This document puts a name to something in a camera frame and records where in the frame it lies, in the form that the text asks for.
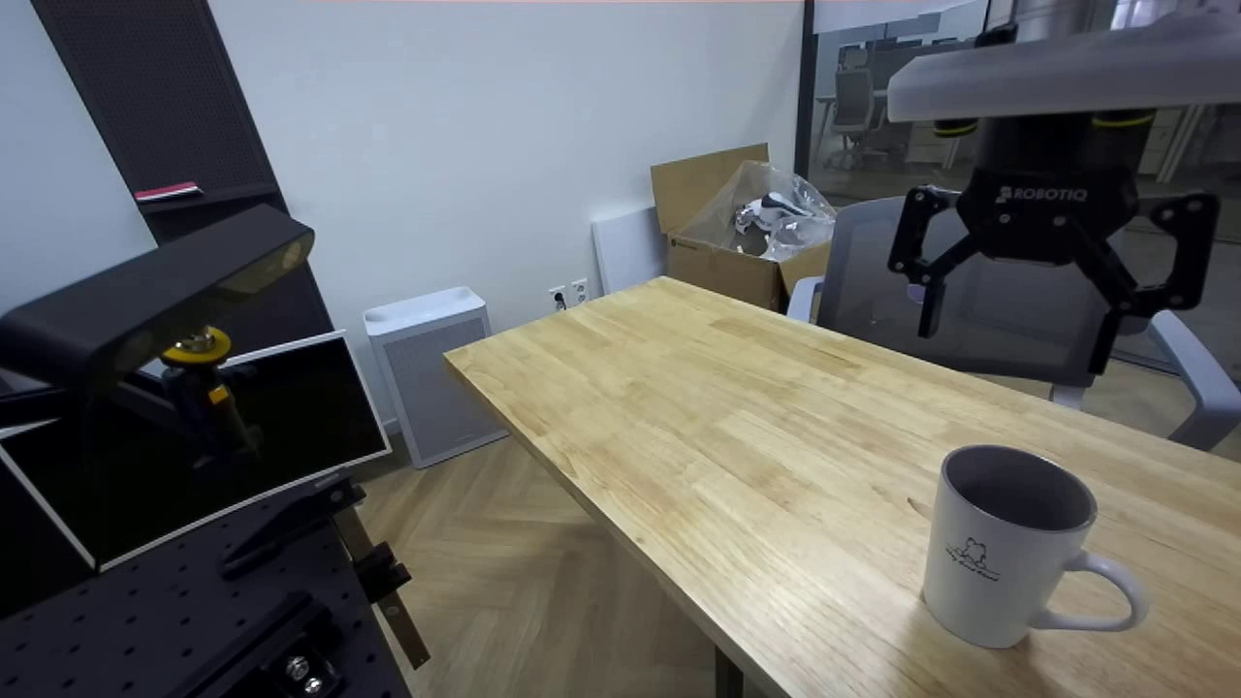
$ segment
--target mug handle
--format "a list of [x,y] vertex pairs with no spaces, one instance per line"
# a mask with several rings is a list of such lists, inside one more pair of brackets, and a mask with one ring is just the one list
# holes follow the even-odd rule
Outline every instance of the mug handle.
[[1098,559],[1090,550],[1077,550],[1062,571],[1086,571],[1086,574],[1098,574],[1098,580],[1112,582],[1128,603],[1128,617],[1120,617],[1120,621],[1077,621],[1077,617],[1062,617],[1055,609],[1040,609],[1032,617],[1032,627],[1125,633],[1125,627],[1131,627],[1131,625],[1141,625],[1150,617],[1150,594],[1120,563]]

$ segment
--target black monitor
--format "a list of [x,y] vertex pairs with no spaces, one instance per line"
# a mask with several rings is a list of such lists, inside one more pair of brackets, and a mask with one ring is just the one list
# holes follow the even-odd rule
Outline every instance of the black monitor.
[[110,396],[87,424],[57,419],[0,446],[95,568],[387,455],[342,333],[241,352],[221,378],[258,444],[238,465],[202,465],[202,444]]

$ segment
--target white mug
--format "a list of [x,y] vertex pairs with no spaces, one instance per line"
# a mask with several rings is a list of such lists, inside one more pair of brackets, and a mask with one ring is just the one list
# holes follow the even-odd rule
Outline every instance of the white mug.
[[[1059,465],[1003,446],[969,446],[941,463],[929,585],[931,617],[980,649],[1011,649],[1029,627],[1125,633],[1144,621],[1141,582],[1090,550],[1090,488]],[[1077,621],[1047,609],[1066,571],[1112,582],[1128,617]]]

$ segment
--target clear plastic bag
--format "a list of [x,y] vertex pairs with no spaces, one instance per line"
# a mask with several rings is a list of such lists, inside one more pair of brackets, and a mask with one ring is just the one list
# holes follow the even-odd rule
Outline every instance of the clear plastic bag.
[[737,255],[791,260],[829,246],[835,207],[799,174],[746,163],[688,229],[692,240]]

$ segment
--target wooden table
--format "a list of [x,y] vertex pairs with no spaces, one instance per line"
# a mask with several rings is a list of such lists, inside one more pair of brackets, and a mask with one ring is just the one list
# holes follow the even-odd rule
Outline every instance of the wooden table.
[[[1241,692],[1234,463],[675,281],[454,348],[450,366],[770,692]],[[929,617],[934,470],[974,444],[1036,452],[1093,488],[1090,547],[1152,594],[1137,633],[980,653]],[[1120,614],[1090,580],[1059,605]]]

